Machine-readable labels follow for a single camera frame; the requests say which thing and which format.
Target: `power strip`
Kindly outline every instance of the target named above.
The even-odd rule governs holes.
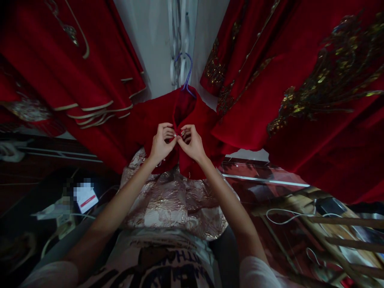
[[[60,215],[56,218],[57,229],[65,224],[68,225],[68,228],[64,229],[63,232],[58,234],[59,240],[62,240],[62,238],[67,236],[69,232],[76,228],[75,217],[73,215]]]
[[[56,204],[68,205],[68,207],[69,207],[69,203],[70,203],[70,198],[65,196],[63,196],[62,198],[56,201]],[[63,214],[56,218],[57,230],[59,230],[59,228],[65,224],[68,226],[68,228],[62,229],[62,232],[58,234],[59,240],[62,240],[62,238],[68,235],[69,232],[74,230],[74,228],[76,227],[75,217],[73,215]]]

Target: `red jacket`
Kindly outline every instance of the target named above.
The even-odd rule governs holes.
[[[178,135],[181,133],[182,126],[194,124],[202,138],[205,153],[215,166],[219,166],[225,156],[219,152],[222,142],[210,133],[217,122],[217,114],[202,101],[194,88],[190,87],[190,91],[196,95],[196,99],[186,90],[182,91],[179,88],[162,97],[134,106],[127,119],[129,131],[126,136],[126,147],[134,154],[144,146],[149,156],[153,136],[156,134],[159,123],[173,123]],[[180,162],[180,172],[185,177],[193,180],[206,178],[199,165],[186,155],[178,144],[153,173],[169,171],[178,162]]]

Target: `red velvet garment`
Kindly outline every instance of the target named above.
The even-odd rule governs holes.
[[[213,128],[212,134],[229,144],[229,147],[260,150],[266,145],[272,163],[297,173],[309,184],[324,189],[347,203],[383,200],[384,193],[377,193],[377,187],[383,177],[379,164],[375,164],[383,160],[383,154],[378,149],[384,145],[383,113],[382,103],[377,102],[377,96],[370,96],[375,93],[337,107],[332,106],[352,109],[352,113],[328,113],[330,106],[324,106],[323,111],[326,113],[320,113],[321,109],[317,110],[313,114],[314,121],[309,117],[290,117],[286,127],[280,128],[270,140],[267,127],[279,116],[279,110],[285,109],[282,100],[286,91],[292,86],[295,91],[299,91],[305,81],[310,79],[312,72],[319,76],[319,83],[324,82],[335,89],[338,86],[333,82],[334,74],[344,73],[358,79],[364,77],[367,72],[372,73],[367,69],[358,74],[356,69],[353,70],[356,74],[353,74],[347,68],[340,72],[342,65],[338,64],[337,69],[330,66],[327,68],[330,73],[320,76],[321,73],[314,68],[321,60],[323,41],[333,32],[337,34],[338,31],[343,31],[345,16],[359,15],[361,23],[357,21],[355,28],[366,31],[376,21],[376,14],[384,10],[384,3],[363,0],[277,2],[273,14],[264,23],[265,28],[260,29],[258,18],[254,17],[252,22],[250,15],[262,14],[263,7],[270,5],[270,2],[261,1],[256,7],[255,3],[249,1],[234,46],[220,47],[223,42],[220,39],[222,34],[218,35],[217,53],[220,50],[233,52],[224,63],[227,71],[224,84],[220,88],[217,111],[222,118]],[[238,11],[228,10],[227,14],[239,13]],[[229,31],[233,27],[232,23],[223,22],[220,31]],[[259,27],[256,32],[261,33],[259,39],[254,37],[255,27]],[[352,30],[348,33],[345,32],[345,39],[350,42],[346,48],[354,46],[354,40],[350,38]],[[357,59],[361,58],[359,53],[364,51],[363,47],[366,45],[368,43],[356,43]],[[244,46],[246,51],[236,54],[237,47],[240,51],[241,46]],[[382,59],[372,60],[371,63],[372,66],[381,64]],[[203,75],[201,83],[211,91],[212,88],[204,84],[204,78],[208,78],[207,74]],[[384,88],[382,76],[372,83],[367,83],[359,92]],[[309,102],[308,105],[316,106],[314,102]],[[306,106],[297,106],[297,109],[306,109]],[[361,125],[365,121],[375,124]],[[232,150],[225,149],[222,152],[231,153]]]
[[[216,113],[209,108],[200,98],[193,87],[190,91],[196,95],[193,98],[186,90],[181,88],[172,91],[162,97],[137,104],[128,116],[129,130],[127,133],[126,147],[135,154],[142,146],[147,156],[150,155],[153,136],[157,133],[159,123],[173,123],[178,135],[186,124],[194,124],[200,134],[205,153],[215,166],[219,166],[224,159],[224,154],[219,152],[219,140],[214,138],[210,130],[217,121]],[[194,162],[176,144],[174,150],[155,168],[154,174],[163,173],[172,169],[177,163],[180,172],[189,179],[205,179],[205,175],[199,165]]]
[[[121,173],[130,97],[145,84],[113,0],[22,0],[9,10],[0,53],[70,134]]]
[[[1,55],[0,92],[0,104],[4,107],[0,112],[2,131],[14,132],[14,129],[25,126],[50,137],[66,131],[36,91]]]

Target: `forearm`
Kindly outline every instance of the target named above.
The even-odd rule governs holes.
[[[149,158],[136,174],[112,198],[97,216],[81,240],[70,250],[64,260],[78,268],[79,283],[86,279],[106,243],[130,211],[136,197],[156,164]]]
[[[235,234],[240,259],[246,256],[255,256],[268,264],[257,231],[243,205],[222,179],[209,158],[204,157],[199,164],[209,181],[213,195],[219,202],[220,208]]]
[[[90,230],[103,231],[105,233],[116,231],[130,211],[136,197],[155,167],[156,163],[148,158],[99,214]]]

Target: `purple hanger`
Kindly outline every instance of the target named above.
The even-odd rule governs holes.
[[[177,60],[179,60],[179,57],[182,53],[178,54],[178,56],[176,57],[175,59],[175,63],[177,62]],[[191,73],[192,73],[192,65],[193,65],[193,62],[192,62],[192,57],[190,56],[190,54],[186,53],[186,55],[189,57],[189,60],[191,60],[191,68],[189,69],[189,73],[188,73],[188,76],[187,76],[187,80],[185,81],[184,83],[184,86],[182,88],[182,90],[184,90],[185,88],[187,89],[188,93],[191,94],[194,98],[196,98],[196,95],[194,95],[188,88],[188,81],[189,81],[189,77],[191,76]]]

